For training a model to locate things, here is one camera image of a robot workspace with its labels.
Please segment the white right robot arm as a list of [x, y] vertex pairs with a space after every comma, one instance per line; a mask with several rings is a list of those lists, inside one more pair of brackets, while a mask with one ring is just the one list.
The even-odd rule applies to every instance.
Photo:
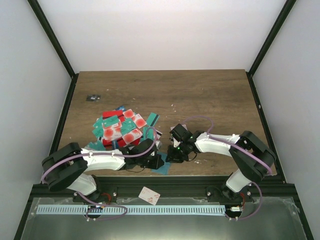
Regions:
[[221, 187], [220, 195], [229, 202], [240, 196], [241, 190], [251, 183], [259, 183], [272, 174], [276, 155], [251, 131], [242, 134], [214, 135], [205, 131], [191, 133], [178, 124], [171, 131], [173, 145], [167, 149], [168, 163], [183, 163], [190, 153], [215, 153], [231, 157], [238, 169]]

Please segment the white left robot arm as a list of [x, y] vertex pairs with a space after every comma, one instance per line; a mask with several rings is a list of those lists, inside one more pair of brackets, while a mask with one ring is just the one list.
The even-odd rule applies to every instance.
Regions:
[[87, 172], [98, 170], [130, 171], [135, 167], [157, 170], [164, 165], [158, 153], [162, 143], [145, 139], [138, 145], [114, 150], [92, 150], [81, 148], [72, 142], [52, 153], [42, 161], [41, 182], [51, 192], [65, 189], [80, 192], [91, 202], [97, 202], [102, 189], [93, 175]]

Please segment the blue card holder wallet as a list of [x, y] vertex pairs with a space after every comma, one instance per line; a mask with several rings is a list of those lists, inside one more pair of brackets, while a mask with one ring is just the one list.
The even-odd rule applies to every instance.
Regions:
[[160, 175], [167, 176], [169, 174], [169, 170], [170, 170], [170, 167], [171, 167], [172, 164], [170, 162], [166, 162], [166, 158], [167, 158], [167, 154], [166, 153], [159, 152], [158, 154], [161, 155], [161, 159], [163, 160], [164, 165], [161, 166], [158, 169], [152, 169], [151, 171], [153, 173], [157, 173], [157, 174], [160, 174]]

